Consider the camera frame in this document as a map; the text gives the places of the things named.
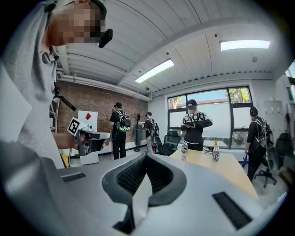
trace blue object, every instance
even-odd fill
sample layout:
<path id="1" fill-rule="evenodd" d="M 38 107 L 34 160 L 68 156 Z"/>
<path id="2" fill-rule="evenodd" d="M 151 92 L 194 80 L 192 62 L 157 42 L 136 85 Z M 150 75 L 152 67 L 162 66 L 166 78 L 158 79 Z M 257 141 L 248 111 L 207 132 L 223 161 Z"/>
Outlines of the blue object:
<path id="1" fill-rule="evenodd" d="M 247 157 L 248 157 L 248 153 L 245 154 L 244 156 L 244 161 L 242 162 L 242 167 L 244 168 L 245 165 L 247 164 Z"/>

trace backpack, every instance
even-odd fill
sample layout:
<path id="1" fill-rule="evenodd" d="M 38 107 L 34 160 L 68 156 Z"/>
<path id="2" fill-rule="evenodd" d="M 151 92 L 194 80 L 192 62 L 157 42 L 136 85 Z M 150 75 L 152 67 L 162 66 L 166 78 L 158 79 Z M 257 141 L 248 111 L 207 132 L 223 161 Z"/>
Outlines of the backpack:
<path id="1" fill-rule="evenodd" d="M 130 130 L 131 119 L 124 111 L 116 111 L 118 113 L 119 122 L 116 123 L 117 130 L 127 132 Z"/>
<path id="2" fill-rule="evenodd" d="M 155 135 L 159 136 L 159 134 L 157 134 L 157 131 L 159 130 L 158 124 L 155 122 L 155 120 L 149 119 L 149 121 L 152 124 L 151 130 L 149 130 L 151 137 L 155 137 Z"/>
<path id="3" fill-rule="evenodd" d="M 267 125 L 266 121 L 262 119 L 262 122 L 258 119 L 254 119 L 252 122 L 257 123 L 257 134 L 258 138 L 254 137 L 254 146 L 256 147 L 255 150 L 260 146 L 264 149 L 266 149 L 267 141 L 268 141 L 268 132 L 269 132 L 269 126 Z"/>

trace black shirt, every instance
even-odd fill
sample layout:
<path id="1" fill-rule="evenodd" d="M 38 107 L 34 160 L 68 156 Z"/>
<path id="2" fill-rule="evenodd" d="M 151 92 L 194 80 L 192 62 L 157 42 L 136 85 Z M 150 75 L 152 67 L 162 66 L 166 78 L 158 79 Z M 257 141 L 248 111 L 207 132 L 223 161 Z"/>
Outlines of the black shirt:
<path id="1" fill-rule="evenodd" d="M 255 119 L 259 120 L 262 124 L 267 125 L 267 122 L 257 116 Z M 255 140 L 260 138 L 260 134 L 261 134 L 261 126 L 258 125 L 255 121 L 252 121 L 251 124 L 249 125 L 249 132 L 248 132 L 248 138 L 247 138 L 247 142 L 250 142 L 250 147 L 249 147 L 249 154 L 254 153 L 255 154 L 259 154 L 259 155 L 264 155 L 266 149 L 261 147 L 259 145 L 259 147 L 256 149 L 257 147 L 257 141 Z"/>
<path id="2" fill-rule="evenodd" d="M 153 124 L 152 122 L 155 124 L 155 120 L 153 118 L 150 119 L 147 119 L 145 122 L 144 122 L 144 128 L 147 129 L 146 130 L 146 138 L 149 137 L 151 135 L 151 130 L 152 130 L 152 127 L 153 127 Z"/>
<path id="3" fill-rule="evenodd" d="M 110 121 L 114 122 L 114 126 L 112 129 L 112 139 L 126 139 L 126 132 L 120 132 L 117 129 L 117 122 L 120 121 L 120 119 L 119 119 L 120 114 L 123 114 L 122 110 L 115 111 L 112 113 L 112 116 L 110 118 Z"/>

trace wooden table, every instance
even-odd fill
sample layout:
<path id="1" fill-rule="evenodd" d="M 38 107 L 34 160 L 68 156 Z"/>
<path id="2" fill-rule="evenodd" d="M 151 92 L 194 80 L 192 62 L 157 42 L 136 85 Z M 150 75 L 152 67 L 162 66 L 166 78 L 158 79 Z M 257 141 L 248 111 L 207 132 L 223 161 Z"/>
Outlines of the wooden table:
<path id="1" fill-rule="evenodd" d="M 207 155 L 202 151 L 189 150 L 183 154 L 178 149 L 170 157 L 207 167 L 231 181 L 253 198 L 258 199 L 257 193 L 248 176 L 232 154 L 221 153 L 219 161 L 214 161 L 212 155 Z"/>
<path id="2" fill-rule="evenodd" d="M 208 148 L 213 148 L 213 147 L 215 147 L 215 142 L 214 142 L 214 140 L 204 140 L 203 146 L 208 147 Z M 227 145 L 220 140 L 217 141 L 216 146 L 220 147 L 220 148 L 227 148 Z"/>

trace red brick wall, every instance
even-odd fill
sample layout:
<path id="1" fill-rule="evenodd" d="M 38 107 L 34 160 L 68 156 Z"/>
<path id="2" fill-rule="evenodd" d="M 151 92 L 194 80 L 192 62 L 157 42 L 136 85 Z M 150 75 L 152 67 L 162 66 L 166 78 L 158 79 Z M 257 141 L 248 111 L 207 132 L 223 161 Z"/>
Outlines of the red brick wall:
<path id="1" fill-rule="evenodd" d="M 136 124 L 135 114 L 139 112 L 141 122 L 146 120 L 145 114 L 148 112 L 148 103 L 139 99 L 129 97 L 124 94 L 109 90 L 95 88 L 75 83 L 58 82 L 60 95 L 63 95 L 77 109 L 72 111 L 66 104 L 60 102 L 58 117 L 58 132 L 64 133 L 72 119 L 78 118 L 78 111 L 98 112 L 98 132 L 111 133 L 111 126 L 108 121 L 112 115 L 112 109 L 116 102 L 123 103 L 123 109 L 131 118 L 131 130 L 126 134 L 126 142 L 133 142 L 133 126 Z"/>

